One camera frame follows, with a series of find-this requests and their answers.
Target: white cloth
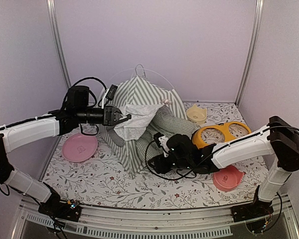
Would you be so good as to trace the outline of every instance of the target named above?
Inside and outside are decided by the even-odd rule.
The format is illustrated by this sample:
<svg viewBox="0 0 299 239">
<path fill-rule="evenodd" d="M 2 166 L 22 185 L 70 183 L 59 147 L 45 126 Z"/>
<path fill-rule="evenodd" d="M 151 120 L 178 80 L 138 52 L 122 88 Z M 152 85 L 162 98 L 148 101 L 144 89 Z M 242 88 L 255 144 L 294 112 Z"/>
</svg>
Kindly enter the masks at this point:
<svg viewBox="0 0 299 239">
<path fill-rule="evenodd" d="M 146 127 L 150 124 L 151 120 L 156 115 L 156 112 L 162 105 L 125 105 L 119 109 L 122 112 L 123 117 L 128 114 L 132 115 L 132 118 L 128 121 L 120 123 L 114 127 L 114 131 L 119 137 L 125 141 L 132 139 L 139 139 L 145 132 Z"/>
</svg>

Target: white wall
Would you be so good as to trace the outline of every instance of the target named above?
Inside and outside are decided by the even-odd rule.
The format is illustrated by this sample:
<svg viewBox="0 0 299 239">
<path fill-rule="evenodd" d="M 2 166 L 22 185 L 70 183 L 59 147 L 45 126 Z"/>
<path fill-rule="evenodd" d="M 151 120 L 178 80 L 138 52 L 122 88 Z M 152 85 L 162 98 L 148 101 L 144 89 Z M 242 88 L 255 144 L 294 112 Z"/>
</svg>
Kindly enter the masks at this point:
<svg viewBox="0 0 299 239">
<path fill-rule="evenodd" d="M 250 76 L 239 107 L 252 129 L 278 115 L 299 127 L 299 1 L 265 1 Z M 287 183 L 299 222 L 299 172 Z"/>
<path fill-rule="evenodd" d="M 59 108 L 65 91 L 46 1 L 0 1 L 0 125 Z M 53 141 L 15 150 L 10 163 L 38 178 Z M 8 238 L 20 199 L 0 193 L 0 239 Z"/>
<path fill-rule="evenodd" d="M 72 83 L 96 76 L 109 85 L 115 73 L 142 63 L 167 77 L 183 100 L 235 101 L 256 0 L 59 0 L 55 6 Z M 114 83 L 131 72 L 121 76 Z"/>
</svg>

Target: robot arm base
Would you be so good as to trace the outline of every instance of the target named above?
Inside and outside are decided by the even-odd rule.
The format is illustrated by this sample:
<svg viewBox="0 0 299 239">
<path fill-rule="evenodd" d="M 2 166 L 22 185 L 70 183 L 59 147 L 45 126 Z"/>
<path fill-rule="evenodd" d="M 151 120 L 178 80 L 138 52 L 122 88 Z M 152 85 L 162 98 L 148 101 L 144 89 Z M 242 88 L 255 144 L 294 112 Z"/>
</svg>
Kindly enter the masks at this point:
<svg viewBox="0 0 299 239">
<path fill-rule="evenodd" d="M 274 212 L 271 206 L 272 202 L 262 202 L 258 198 L 259 186 L 255 191 L 254 200 L 252 203 L 233 206 L 230 211 L 234 222 L 241 222 L 253 218 L 263 217 Z"/>
<path fill-rule="evenodd" d="M 62 202 L 60 195 L 49 185 L 45 185 L 51 190 L 51 196 L 45 203 L 40 203 L 39 213 L 53 218 L 78 222 L 82 211 L 78 203 L 73 200 Z"/>
</svg>

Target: pink plate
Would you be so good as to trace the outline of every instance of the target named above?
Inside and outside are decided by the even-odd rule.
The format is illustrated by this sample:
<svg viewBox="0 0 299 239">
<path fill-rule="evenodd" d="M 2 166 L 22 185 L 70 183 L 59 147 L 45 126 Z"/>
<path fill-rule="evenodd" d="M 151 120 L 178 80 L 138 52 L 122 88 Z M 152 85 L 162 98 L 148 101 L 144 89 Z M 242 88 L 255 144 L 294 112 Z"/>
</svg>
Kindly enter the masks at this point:
<svg viewBox="0 0 299 239">
<path fill-rule="evenodd" d="M 70 162 L 79 163 L 91 158 L 97 148 L 98 140 L 95 136 L 77 133 L 65 141 L 62 147 L 62 155 Z"/>
<path fill-rule="evenodd" d="M 244 173 L 240 172 L 235 166 L 229 165 L 214 173 L 213 182 L 220 191 L 229 192 L 241 183 L 243 176 Z"/>
</svg>

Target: yellow bowl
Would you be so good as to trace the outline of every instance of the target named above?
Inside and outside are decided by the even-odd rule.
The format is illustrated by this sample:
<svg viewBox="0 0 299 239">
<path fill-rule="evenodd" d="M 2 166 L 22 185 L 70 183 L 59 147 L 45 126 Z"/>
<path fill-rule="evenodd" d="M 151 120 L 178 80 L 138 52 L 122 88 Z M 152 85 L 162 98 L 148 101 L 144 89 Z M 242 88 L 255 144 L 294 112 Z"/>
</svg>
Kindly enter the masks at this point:
<svg viewBox="0 0 299 239">
<path fill-rule="evenodd" d="M 186 110 L 187 117 L 197 123 L 198 125 L 204 124 L 207 119 L 207 109 L 202 109 L 194 104 Z"/>
</svg>

